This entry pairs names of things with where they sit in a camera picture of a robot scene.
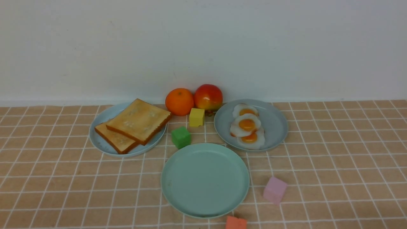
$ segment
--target orange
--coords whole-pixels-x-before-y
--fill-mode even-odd
[[[168,111],[177,116],[184,116],[191,112],[194,107],[194,96],[185,88],[177,88],[168,93],[165,98],[165,106]]]

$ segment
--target bread slice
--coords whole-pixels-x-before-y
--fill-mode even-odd
[[[118,154],[127,154],[130,150],[138,146],[138,142],[136,142],[135,140],[114,131],[108,130],[106,128],[106,123],[101,123],[95,126],[95,131],[104,140],[106,140],[107,143],[109,143],[117,151]]]
[[[171,112],[136,99],[106,123],[108,130],[146,145],[171,119]]]

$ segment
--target plate rim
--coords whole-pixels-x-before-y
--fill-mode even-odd
[[[98,123],[98,124],[95,124],[96,119],[97,119],[99,116],[103,115],[103,114],[109,113],[109,110],[115,110],[114,107],[125,106],[125,108],[126,108],[126,107],[128,107],[131,103],[132,103],[132,102],[130,101],[130,102],[124,102],[124,103],[119,103],[119,104],[113,105],[113,106],[107,108],[106,110],[104,110],[104,111],[102,111],[102,112],[100,112],[99,114],[96,115],[96,117],[93,119],[92,123],[90,124],[89,132],[88,132],[88,137],[89,137],[89,140],[90,140],[90,142],[92,143],[93,147],[95,147],[96,149],[98,149],[98,150],[101,151],[102,153],[104,153],[104,154],[106,154],[106,155],[109,155],[109,156],[118,157],[118,158],[127,158],[127,157],[133,157],[133,156],[137,156],[137,155],[146,153],[147,151],[151,150],[153,147],[155,147],[155,146],[158,144],[158,142],[159,142],[159,141],[162,139],[162,137],[165,135],[165,132],[166,132],[166,130],[167,130],[167,125],[168,125],[168,124],[164,125],[164,127],[163,127],[164,131],[162,132],[161,136],[158,138],[158,140],[157,140],[156,142],[154,142],[151,146],[149,146],[149,147],[147,147],[147,148],[145,148],[145,149],[142,149],[142,150],[140,150],[140,151],[136,151],[136,152],[134,152],[134,153],[128,153],[128,154],[118,154],[118,153],[117,153],[117,154],[112,154],[112,153],[109,153],[109,152],[104,151],[103,149],[101,149],[100,147],[98,147],[98,144],[96,144],[96,143],[93,142],[93,139],[91,138],[90,135],[91,135],[92,132],[94,132],[95,134],[97,134],[96,131],[94,131],[94,126],[96,126],[96,125],[99,124],[99,123]]]
[[[193,147],[199,147],[199,146],[206,147],[206,146],[209,146],[209,145],[214,145],[214,146],[216,146],[216,147],[225,148],[227,151],[233,153],[236,157],[238,157],[238,158],[240,159],[239,163],[242,163],[242,165],[244,166],[244,168],[246,168],[246,169],[245,169],[245,175],[247,176],[247,184],[245,184],[245,194],[244,194],[244,197],[242,198],[242,200],[240,200],[239,204],[237,204],[235,207],[233,207],[230,211],[225,212],[225,213],[222,213],[222,214],[219,214],[219,215],[216,215],[216,216],[199,217],[199,216],[194,216],[194,215],[190,215],[190,214],[188,214],[188,213],[182,212],[180,209],[178,209],[176,206],[174,206],[174,205],[168,200],[167,195],[166,195],[166,193],[164,192],[164,189],[165,189],[165,190],[167,190],[167,189],[166,189],[166,188],[163,188],[163,187],[165,187],[165,185],[163,185],[163,177],[164,177],[164,170],[165,170],[165,167],[166,167],[168,161],[170,161],[171,158],[173,158],[173,160],[175,160],[175,159],[174,159],[174,158],[175,158],[174,156],[176,156],[178,152],[180,152],[181,150],[184,150],[184,149],[186,149],[186,148],[188,148],[188,147],[192,147],[192,146],[193,146]],[[163,166],[163,168],[162,168],[161,176],[160,176],[160,185],[161,185],[161,192],[162,192],[162,194],[164,195],[165,199],[166,199],[167,202],[168,202],[174,209],[176,209],[178,212],[180,212],[180,213],[182,213],[182,214],[185,214],[185,215],[187,215],[187,216],[189,216],[189,217],[196,218],[196,219],[213,219],[213,218],[222,217],[222,216],[224,216],[224,215],[226,215],[226,214],[232,212],[232,211],[235,210],[241,203],[243,203],[243,201],[244,201],[244,200],[246,199],[246,197],[247,197],[247,194],[249,193],[250,180],[251,180],[251,178],[250,178],[250,172],[249,172],[248,167],[246,166],[246,164],[245,164],[245,162],[243,161],[243,159],[242,159],[237,153],[235,153],[233,150],[231,150],[231,149],[229,149],[229,148],[227,148],[227,147],[225,147],[225,146],[223,146],[223,145],[219,145],[219,144],[215,144],[215,143],[197,143],[197,144],[188,145],[188,146],[186,146],[186,147],[184,147],[184,148],[181,148],[181,149],[177,150],[177,151],[165,162],[165,164],[164,164],[164,166]]]
[[[256,101],[256,102],[265,103],[265,104],[270,105],[270,106],[272,106],[273,108],[275,108],[275,109],[282,115],[282,117],[283,117],[284,120],[285,120],[285,122],[283,123],[283,125],[286,127],[287,131],[286,131],[286,133],[285,133],[285,135],[284,135],[284,138],[283,138],[279,143],[277,143],[275,146],[271,146],[271,147],[269,147],[269,148],[260,149],[260,150],[249,150],[249,149],[241,148],[241,147],[239,147],[239,146],[233,145],[233,144],[231,144],[230,142],[226,141],[226,140],[219,134],[218,128],[216,127],[217,114],[218,114],[218,112],[219,112],[224,106],[226,106],[227,104],[229,104],[229,103],[235,103],[235,102],[238,102],[238,101]],[[268,151],[268,150],[274,149],[274,148],[276,148],[277,146],[281,145],[281,143],[283,143],[284,140],[285,140],[285,139],[287,138],[287,136],[288,136],[288,121],[287,121],[287,118],[285,117],[285,115],[281,112],[281,110],[279,110],[278,108],[276,108],[275,106],[273,106],[273,105],[270,104],[270,103],[267,103],[267,102],[264,102],[264,101],[261,101],[261,100],[257,100],[257,99],[236,99],[236,100],[233,100],[233,101],[230,101],[230,102],[225,103],[225,104],[222,105],[222,107],[219,108],[219,110],[215,113],[213,125],[214,125],[214,127],[215,127],[216,133],[219,135],[219,137],[220,137],[226,144],[230,145],[231,147],[233,147],[233,148],[235,148],[235,149],[237,149],[237,150],[241,150],[241,151],[244,151],[244,152],[253,152],[253,153],[255,153],[255,152],[264,152],[264,151]]]

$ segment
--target orange cube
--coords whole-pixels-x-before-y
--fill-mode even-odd
[[[246,229],[247,220],[239,219],[233,216],[226,218],[226,229]]]

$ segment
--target toy block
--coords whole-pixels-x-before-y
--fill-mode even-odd
[[[247,220],[239,219],[233,216],[226,218],[226,229],[246,229]]]
[[[287,183],[275,177],[271,177],[264,189],[263,197],[264,199],[279,205],[284,196],[286,188]]]
[[[189,114],[189,126],[198,127],[203,126],[205,122],[205,110],[192,108]]]
[[[185,146],[191,144],[191,134],[185,128],[185,126],[171,131],[171,139],[178,149],[184,148]]]

